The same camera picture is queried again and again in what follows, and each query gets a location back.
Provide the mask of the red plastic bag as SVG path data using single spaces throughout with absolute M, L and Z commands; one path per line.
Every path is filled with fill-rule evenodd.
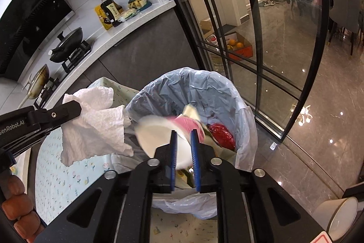
M 225 149 L 229 149 L 231 151 L 235 151 L 236 148 L 235 139 L 229 132 L 228 128 L 226 128 L 226 126 L 220 123 L 214 123 L 208 125 L 207 128 L 209 129 L 210 133 L 221 147 L 224 147 Z

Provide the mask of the cardboard box of oranges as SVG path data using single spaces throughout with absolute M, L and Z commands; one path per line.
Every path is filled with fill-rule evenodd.
M 205 39 L 205 41 L 206 47 L 211 48 L 215 52 L 220 51 L 217 37 L 214 34 L 209 35 Z M 237 32 L 226 34 L 225 42 L 227 45 L 227 49 L 230 52 L 228 54 L 229 64 L 232 64 L 234 61 L 241 62 L 243 60 L 243 57 L 249 59 L 252 58 L 254 55 L 251 43 Z

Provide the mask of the white paper towel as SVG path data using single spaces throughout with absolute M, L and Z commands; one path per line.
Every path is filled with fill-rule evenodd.
M 132 157 L 132 146 L 125 143 L 125 128 L 131 120 L 124 105 L 112 107 L 114 90 L 95 86 L 65 94 L 63 104 L 75 101 L 81 106 L 79 117 L 63 124 L 61 162 L 71 166 L 94 156 L 107 154 Z

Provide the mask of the black wok with lid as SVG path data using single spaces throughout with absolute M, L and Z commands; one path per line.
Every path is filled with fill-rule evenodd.
M 60 43 L 58 46 L 48 52 L 50 61 L 61 63 L 68 59 L 69 56 L 81 45 L 83 40 L 83 30 L 81 27 L 71 31 L 67 36 L 63 31 L 57 36 Z

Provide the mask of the trash bin with liner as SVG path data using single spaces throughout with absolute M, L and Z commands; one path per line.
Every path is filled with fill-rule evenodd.
M 190 131 L 174 123 L 189 105 L 195 109 L 192 119 L 205 125 L 222 124 L 232 134 L 232 152 L 216 148 L 216 154 L 239 170 L 251 171 L 257 151 L 257 129 L 250 107 L 226 77 L 188 67 L 150 82 L 126 106 L 128 116 L 136 123 L 136 138 L 144 153 L 153 158 L 155 150 L 168 144 L 172 130 L 176 130 L 177 169 L 192 166 Z

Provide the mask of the yellow seasoning packet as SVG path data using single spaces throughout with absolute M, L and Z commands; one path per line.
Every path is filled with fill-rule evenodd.
M 102 9 L 101 5 L 98 5 L 97 7 L 95 7 L 94 11 L 96 12 L 96 14 L 99 18 L 99 21 L 101 22 L 101 24 L 105 30 L 109 30 L 110 28 L 113 27 L 112 22 L 114 21 L 114 19 L 109 18 L 109 16 Z

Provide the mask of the black gas stove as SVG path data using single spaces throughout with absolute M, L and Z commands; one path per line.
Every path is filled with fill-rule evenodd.
M 80 46 L 70 54 L 70 56 L 61 63 L 60 68 L 49 77 L 40 95 L 35 99 L 34 106 L 36 109 L 43 108 L 46 102 L 51 98 L 61 82 L 70 74 L 70 72 L 91 52 L 93 42 L 87 43 L 82 41 Z

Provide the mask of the dark soy sauce bottle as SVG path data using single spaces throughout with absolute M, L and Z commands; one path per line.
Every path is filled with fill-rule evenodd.
M 119 21 L 120 11 L 118 8 L 119 5 L 116 5 L 114 0 L 101 0 L 101 9 L 104 11 L 113 27 L 117 27 L 121 24 Z

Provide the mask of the black range hood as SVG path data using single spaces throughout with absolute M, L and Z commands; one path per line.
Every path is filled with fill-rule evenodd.
M 72 11 L 67 0 L 12 0 L 1 16 L 1 77 L 17 81 L 41 43 Z

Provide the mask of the black framed glass door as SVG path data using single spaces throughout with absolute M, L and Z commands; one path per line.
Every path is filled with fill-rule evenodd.
M 275 139 L 310 121 L 303 108 L 323 55 L 329 0 L 175 0 L 194 53 L 207 70 L 229 78 L 257 123 Z M 253 57 L 228 62 L 225 35 L 241 34 Z M 219 52 L 206 47 L 214 34 Z

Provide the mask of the beige frying pan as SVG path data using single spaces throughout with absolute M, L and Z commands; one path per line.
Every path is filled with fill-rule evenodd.
M 29 77 L 28 82 L 26 83 L 26 86 L 29 85 L 27 95 L 20 102 L 18 109 L 21 109 L 28 99 L 36 99 L 40 95 L 41 91 L 46 86 L 48 81 L 49 68 L 47 64 L 44 64 L 41 69 L 34 75 L 33 78 Z

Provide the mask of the blue lidded condiment jar set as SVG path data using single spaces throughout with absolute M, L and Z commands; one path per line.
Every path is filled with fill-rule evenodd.
M 136 9 L 138 11 L 145 10 L 151 7 L 152 3 L 148 0 L 129 0 L 128 7 L 130 9 Z

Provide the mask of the floral tablecloth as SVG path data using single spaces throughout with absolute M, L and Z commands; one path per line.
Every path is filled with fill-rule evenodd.
M 134 150 L 132 157 L 95 156 L 65 166 L 61 162 L 62 131 L 53 131 L 36 147 L 29 161 L 35 166 L 35 183 L 31 195 L 36 211 L 49 224 L 101 174 L 114 169 L 124 173 L 147 158 L 134 135 L 126 129 L 125 141 Z M 177 189 L 171 195 L 153 196 L 151 242 L 217 242 L 217 208 L 215 194 L 198 194 L 193 189 Z

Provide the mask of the white kitchen countertop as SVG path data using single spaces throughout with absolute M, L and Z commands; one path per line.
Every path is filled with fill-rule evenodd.
M 166 3 L 153 4 L 148 9 L 138 13 L 133 18 L 119 25 L 117 28 L 112 28 L 108 31 L 104 29 L 97 30 L 88 38 L 88 42 L 93 42 L 91 52 L 70 72 L 70 74 L 61 82 L 61 85 L 56 89 L 51 98 L 46 102 L 45 107 L 51 108 L 55 106 L 57 101 L 63 96 L 69 87 L 82 75 L 98 58 L 117 45 L 120 41 L 136 32 L 143 25 L 153 21 L 155 18 L 164 12 L 174 8 L 175 2 L 168 1 Z M 1 114 L 16 110 L 20 102 L 27 95 L 27 90 L 23 89 L 24 84 L 29 77 L 34 77 L 38 70 L 47 64 L 50 75 L 60 68 L 60 64 L 55 64 L 49 60 L 48 52 L 50 47 L 46 46 L 33 60 L 30 68 L 24 74 L 23 78 L 18 83 L 12 83 L 10 80 L 1 79 Z

